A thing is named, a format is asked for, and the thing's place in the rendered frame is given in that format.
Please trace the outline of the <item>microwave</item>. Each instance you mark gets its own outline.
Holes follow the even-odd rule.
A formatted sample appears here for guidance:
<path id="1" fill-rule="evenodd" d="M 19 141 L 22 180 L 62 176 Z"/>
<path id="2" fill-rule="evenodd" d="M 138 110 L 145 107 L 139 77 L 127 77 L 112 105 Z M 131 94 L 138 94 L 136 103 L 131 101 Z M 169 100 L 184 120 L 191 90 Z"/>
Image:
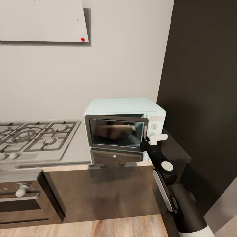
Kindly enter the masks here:
<path id="1" fill-rule="evenodd" d="M 140 152 L 142 136 L 161 135 L 166 111 L 150 98 L 93 98 L 83 113 L 90 147 Z"/>

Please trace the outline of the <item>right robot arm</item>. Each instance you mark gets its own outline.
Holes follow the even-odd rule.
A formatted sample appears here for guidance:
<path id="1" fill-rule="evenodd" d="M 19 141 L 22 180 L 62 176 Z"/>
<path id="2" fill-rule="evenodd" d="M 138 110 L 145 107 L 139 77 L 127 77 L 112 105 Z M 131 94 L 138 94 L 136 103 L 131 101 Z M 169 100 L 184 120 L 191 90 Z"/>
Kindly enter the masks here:
<path id="1" fill-rule="evenodd" d="M 215 237 L 197 209 L 192 192 L 182 183 L 174 184 L 178 175 L 173 164 L 161 152 L 162 142 L 167 134 L 142 136 L 140 151 L 147 151 L 154 165 L 153 175 L 165 204 L 174 217 L 180 237 Z"/>

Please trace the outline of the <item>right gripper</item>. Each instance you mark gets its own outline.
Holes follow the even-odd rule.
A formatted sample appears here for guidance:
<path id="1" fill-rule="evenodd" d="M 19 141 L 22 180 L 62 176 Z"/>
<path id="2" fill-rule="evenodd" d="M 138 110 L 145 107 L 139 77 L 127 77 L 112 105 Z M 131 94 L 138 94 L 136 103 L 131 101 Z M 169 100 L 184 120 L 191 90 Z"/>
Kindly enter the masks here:
<path id="1" fill-rule="evenodd" d="M 148 142 L 150 141 L 150 139 L 148 138 L 148 136 L 146 136 L 146 140 L 144 139 L 144 137 L 142 136 L 142 142 L 140 142 L 140 151 L 141 152 L 145 152 L 147 151 L 149 157 L 150 155 L 155 152 L 155 151 L 160 151 L 161 152 L 161 146 L 162 146 L 162 142 L 161 140 L 157 141 L 157 145 L 151 146 Z"/>

